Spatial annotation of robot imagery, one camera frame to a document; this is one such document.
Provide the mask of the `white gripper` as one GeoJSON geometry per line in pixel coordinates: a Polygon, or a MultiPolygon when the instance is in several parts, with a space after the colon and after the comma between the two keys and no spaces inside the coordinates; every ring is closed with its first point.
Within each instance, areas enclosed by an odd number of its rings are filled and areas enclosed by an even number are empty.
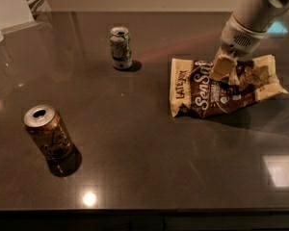
{"type": "Polygon", "coordinates": [[[214,81],[221,81],[228,74],[228,84],[239,86],[236,59],[252,53],[267,36],[267,31],[267,15],[233,13],[222,30],[221,45],[209,77],[214,81]]]}

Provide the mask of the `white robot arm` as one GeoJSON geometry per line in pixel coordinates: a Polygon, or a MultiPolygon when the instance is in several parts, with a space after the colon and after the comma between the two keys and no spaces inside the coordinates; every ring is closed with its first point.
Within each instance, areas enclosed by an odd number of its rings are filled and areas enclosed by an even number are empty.
{"type": "Polygon", "coordinates": [[[272,24],[287,12],[289,0],[242,0],[222,30],[210,78],[221,81],[231,73],[237,60],[251,54],[272,24]]]}

